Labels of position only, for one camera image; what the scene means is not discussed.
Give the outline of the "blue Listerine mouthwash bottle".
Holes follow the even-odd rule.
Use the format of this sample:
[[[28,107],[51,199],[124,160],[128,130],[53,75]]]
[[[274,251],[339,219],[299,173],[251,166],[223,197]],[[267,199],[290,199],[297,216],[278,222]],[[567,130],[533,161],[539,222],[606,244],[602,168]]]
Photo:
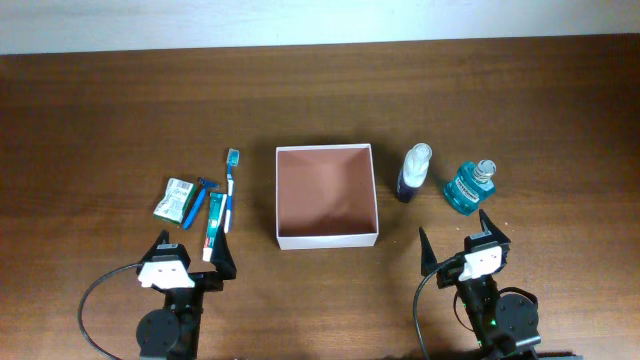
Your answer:
[[[459,213],[469,216],[479,209],[482,202],[496,192],[492,181],[497,167],[492,160],[462,164],[455,177],[445,185],[444,195]]]

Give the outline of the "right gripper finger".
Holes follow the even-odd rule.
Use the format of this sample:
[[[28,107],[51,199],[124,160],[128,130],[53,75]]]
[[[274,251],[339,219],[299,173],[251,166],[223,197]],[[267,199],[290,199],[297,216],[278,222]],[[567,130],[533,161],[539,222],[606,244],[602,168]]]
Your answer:
[[[498,244],[507,245],[511,243],[511,240],[490,220],[483,209],[479,210],[479,218],[483,231],[489,232]]]
[[[421,244],[421,275],[423,277],[427,277],[429,274],[432,274],[437,270],[439,262],[437,261],[433,248],[423,227],[419,228],[419,237]]]

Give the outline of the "dark purple pump bottle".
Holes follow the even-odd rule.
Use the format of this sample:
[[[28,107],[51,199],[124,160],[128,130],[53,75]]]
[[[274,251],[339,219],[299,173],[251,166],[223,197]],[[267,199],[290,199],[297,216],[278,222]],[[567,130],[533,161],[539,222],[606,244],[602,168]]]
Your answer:
[[[423,185],[432,157],[432,149],[426,143],[418,143],[410,149],[404,159],[397,181],[397,198],[410,202]]]

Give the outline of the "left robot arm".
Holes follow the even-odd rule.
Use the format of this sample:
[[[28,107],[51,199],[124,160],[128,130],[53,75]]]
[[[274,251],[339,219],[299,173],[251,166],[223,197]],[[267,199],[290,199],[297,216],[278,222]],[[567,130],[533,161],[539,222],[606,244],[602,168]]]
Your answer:
[[[237,275],[224,230],[216,232],[209,250],[215,269],[190,273],[185,246],[172,244],[169,232],[163,230],[141,258],[136,271],[141,286],[164,295],[164,305],[147,313],[137,326],[141,359],[197,357],[204,295],[221,291],[224,282]]]

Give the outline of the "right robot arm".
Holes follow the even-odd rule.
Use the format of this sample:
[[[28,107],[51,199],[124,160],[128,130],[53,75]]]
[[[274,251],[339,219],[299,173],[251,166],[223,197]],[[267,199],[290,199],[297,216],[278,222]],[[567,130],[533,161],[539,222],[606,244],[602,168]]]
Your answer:
[[[434,278],[440,289],[454,286],[453,301],[462,302],[483,359],[536,359],[541,343],[538,298],[517,287],[500,289],[493,276],[507,264],[511,240],[479,211],[481,231],[464,239],[464,250],[438,261],[424,229],[419,230],[421,275],[412,303],[421,350],[428,354],[418,316],[420,295]]]

